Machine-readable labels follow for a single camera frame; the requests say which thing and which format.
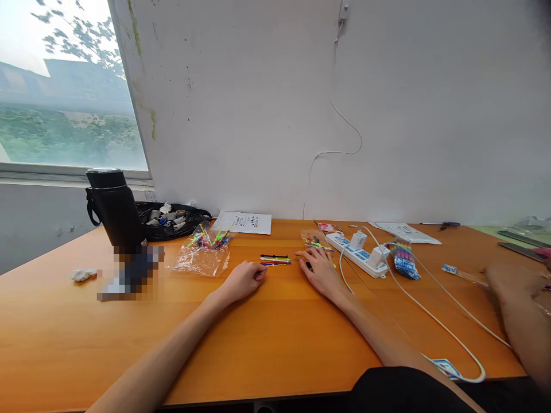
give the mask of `wooden table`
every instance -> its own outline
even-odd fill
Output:
[[[348,227],[352,223],[337,224],[349,238],[356,231]],[[78,285],[69,279],[76,268],[112,273],[112,247],[103,228],[0,276],[0,411],[85,410],[216,289],[230,269],[243,260],[259,261],[260,254],[292,255],[302,249],[300,230],[314,227],[312,221],[274,220],[271,236],[239,234],[220,278],[162,270],[163,295],[157,301],[99,302],[98,280]],[[485,291],[440,271],[441,265],[475,274],[496,261],[537,269],[541,264],[498,247],[495,238],[474,229],[421,229],[444,245],[416,244],[414,252],[466,308],[503,336]],[[392,240],[372,230],[380,242]],[[165,264],[173,264],[182,243],[164,243]],[[374,246],[369,237],[364,248],[371,251]],[[434,359],[449,359],[466,377],[479,374],[459,344],[390,277],[372,279],[354,264],[345,264],[344,272],[365,306],[417,349]],[[525,374],[511,350],[467,318],[428,274],[420,273],[419,281],[398,279],[464,341],[489,379]],[[256,294],[210,329],[166,404],[349,391],[367,368],[380,365],[354,326],[293,263],[270,268]]]

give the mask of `hand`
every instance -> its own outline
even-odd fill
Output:
[[[549,284],[549,279],[542,272],[534,272],[524,267],[505,264],[494,264],[486,270],[488,284],[498,296],[535,297],[541,287]]]
[[[262,284],[266,270],[261,264],[243,261],[234,268],[216,292],[228,305],[245,298]]]
[[[308,268],[304,259],[299,260],[300,268],[306,274],[308,280],[316,290],[331,301],[335,302],[343,294],[348,293],[335,270],[330,252],[321,248],[309,248],[306,251],[296,252],[295,255],[301,256],[310,263],[312,269]]]

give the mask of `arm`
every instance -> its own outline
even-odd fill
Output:
[[[486,275],[499,299],[511,346],[528,375],[551,398],[551,326],[534,302],[549,280],[526,268],[506,265],[491,266]]]
[[[167,338],[130,367],[88,412],[154,411],[210,324],[228,305],[255,291],[262,284],[266,269],[247,261],[235,267],[220,288],[211,293]]]
[[[421,370],[448,387],[473,410],[477,412],[484,411],[454,382],[425,359],[421,353],[365,309],[361,301],[344,287],[335,271],[329,252],[324,252],[321,249],[309,249],[304,252],[297,252],[296,255],[307,260],[312,266],[310,270],[304,260],[300,260],[300,267],[308,280],[316,290],[329,298],[347,315],[373,348],[373,351],[379,356],[384,366],[406,366]]]

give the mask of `window frame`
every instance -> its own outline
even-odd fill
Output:
[[[129,185],[153,187],[154,184],[151,177],[149,159],[145,151],[141,125],[138,120],[138,111],[136,109],[134,91],[131,88],[131,85],[129,82],[125,48],[123,47],[123,42],[120,41],[121,35],[119,33],[120,29],[117,24],[118,17],[115,12],[115,0],[106,0],[106,1],[109,7],[109,14],[113,21],[115,39],[117,41],[117,44],[121,53],[123,70],[126,75],[126,84],[128,85],[128,89],[130,92],[130,103],[132,104],[132,108],[134,109],[134,116],[136,119],[136,124],[138,126],[138,134],[139,134],[140,141],[142,143],[143,156],[145,157],[145,162],[148,167],[148,170],[131,170],[131,169],[121,169],[121,168],[120,169],[121,171],[124,172],[126,181]],[[65,181],[65,182],[88,183],[88,178],[86,177],[86,171],[92,167],[93,166],[84,167],[84,166],[53,165],[53,164],[47,164],[47,163],[0,162],[0,179],[5,178],[8,180]]]
[[[0,162],[0,178],[37,181],[88,182],[89,167],[41,163]],[[142,170],[121,169],[129,185],[153,186],[151,174]]]

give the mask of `white wall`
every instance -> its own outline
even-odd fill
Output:
[[[0,275],[95,228],[85,186],[0,183]],[[144,192],[134,198],[144,201]]]
[[[340,0],[132,0],[142,57],[127,0],[113,2],[157,197],[301,218],[315,154],[358,147],[329,102]],[[535,0],[354,0],[333,95],[364,146],[316,161],[306,217],[551,215],[539,13]]]

